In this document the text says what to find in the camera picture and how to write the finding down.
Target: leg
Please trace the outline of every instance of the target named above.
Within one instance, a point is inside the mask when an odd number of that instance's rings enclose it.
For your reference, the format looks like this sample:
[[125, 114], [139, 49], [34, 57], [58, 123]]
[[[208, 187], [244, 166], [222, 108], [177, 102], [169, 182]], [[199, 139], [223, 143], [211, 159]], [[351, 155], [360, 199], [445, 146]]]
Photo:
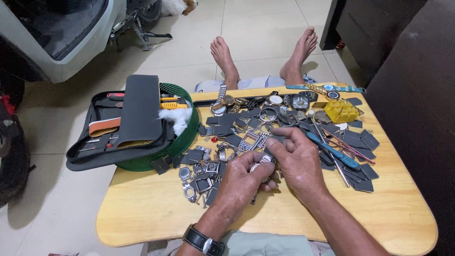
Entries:
[[316, 49], [317, 40], [314, 27], [308, 27], [297, 41], [291, 58], [280, 70], [280, 76], [284, 79], [285, 85], [304, 84], [300, 68], [310, 53]]
[[227, 85], [228, 90], [237, 90], [237, 83], [240, 81], [237, 68], [232, 61], [231, 52], [229, 47], [220, 36], [217, 36], [215, 40], [210, 44], [210, 50], [212, 50], [213, 58], [215, 62], [220, 66], [224, 72], [224, 83]]

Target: dog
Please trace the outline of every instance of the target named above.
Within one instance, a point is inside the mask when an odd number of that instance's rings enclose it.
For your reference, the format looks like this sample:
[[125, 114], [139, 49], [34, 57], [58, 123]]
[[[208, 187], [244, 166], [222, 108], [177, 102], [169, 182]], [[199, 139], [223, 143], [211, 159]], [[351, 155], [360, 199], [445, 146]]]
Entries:
[[198, 5], [196, 0], [162, 0], [160, 17], [188, 15]]

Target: wooden table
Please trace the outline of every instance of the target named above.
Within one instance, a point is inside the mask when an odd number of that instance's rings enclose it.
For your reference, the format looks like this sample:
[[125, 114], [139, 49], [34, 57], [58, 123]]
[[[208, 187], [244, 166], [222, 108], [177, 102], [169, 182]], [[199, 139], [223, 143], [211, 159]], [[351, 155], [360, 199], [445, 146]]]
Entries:
[[[284, 87], [229, 91], [234, 97], [297, 93]], [[436, 243], [438, 231], [435, 219], [420, 194], [408, 170], [390, 143], [376, 117], [359, 93], [341, 93], [344, 98], [358, 97], [365, 115], [359, 117], [364, 128], [373, 130], [380, 142], [374, 170], [380, 178], [373, 180], [372, 194], [346, 188], [338, 172], [323, 170], [325, 182], [334, 197], [390, 253], [423, 255]], [[216, 99], [217, 92], [195, 93], [194, 101]], [[319, 96], [318, 101], [326, 101]], [[209, 108], [198, 108], [205, 124], [212, 116]], [[216, 144], [196, 136], [190, 148], [201, 145], [216, 148]], [[117, 168], [96, 220], [96, 230], [102, 242], [110, 246], [125, 246], [145, 241], [178, 238], [190, 223], [204, 213], [202, 205], [188, 202], [183, 195], [178, 170], [163, 175], [155, 171], [129, 172]], [[278, 190], [259, 193], [255, 205], [249, 205], [230, 229], [245, 232], [267, 232], [305, 235], [311, 240], [326, 241], [316, 221], [289, 191], [281, 179]]]

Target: scooter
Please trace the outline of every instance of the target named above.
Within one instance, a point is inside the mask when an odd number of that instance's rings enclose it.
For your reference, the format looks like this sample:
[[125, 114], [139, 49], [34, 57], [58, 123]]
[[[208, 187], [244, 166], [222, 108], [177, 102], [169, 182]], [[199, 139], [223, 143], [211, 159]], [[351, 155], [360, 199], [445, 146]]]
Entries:
[[170, 34], [142, 30], [159, 21], [161, 0], [0, 0], [0, 91], [18, 106], [25, 81], [66, 81], [106, 44], [123, 48], [119, 37], [133, 29], [143, 50], [149, 37]]

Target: kickstand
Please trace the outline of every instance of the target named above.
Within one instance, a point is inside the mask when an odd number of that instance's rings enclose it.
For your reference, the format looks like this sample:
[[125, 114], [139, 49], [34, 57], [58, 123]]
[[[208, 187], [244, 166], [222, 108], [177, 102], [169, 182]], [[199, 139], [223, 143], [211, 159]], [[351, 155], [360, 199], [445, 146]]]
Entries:
[[137, 26], [136, 23], [134, 22], [132, 24], [132, 26], [133, 26], [133, 29], [136, 32], [137, 36], [141, 40], [142, 45], [144, 46], [142, 48], [143, 51], [151, 51], [152, 50], [152, 48], [150, 46], [148, 46], [148, 44], [147, 44], [149, 37], [161, 37], [161, 38], [172, 39], [172, 35], [171, 34], [155, 34], [155, 33], [152, 33], [152, 32], [144, 32], [144, 31], [142, 31], [140, 23], [139, 23], [139, 26]]

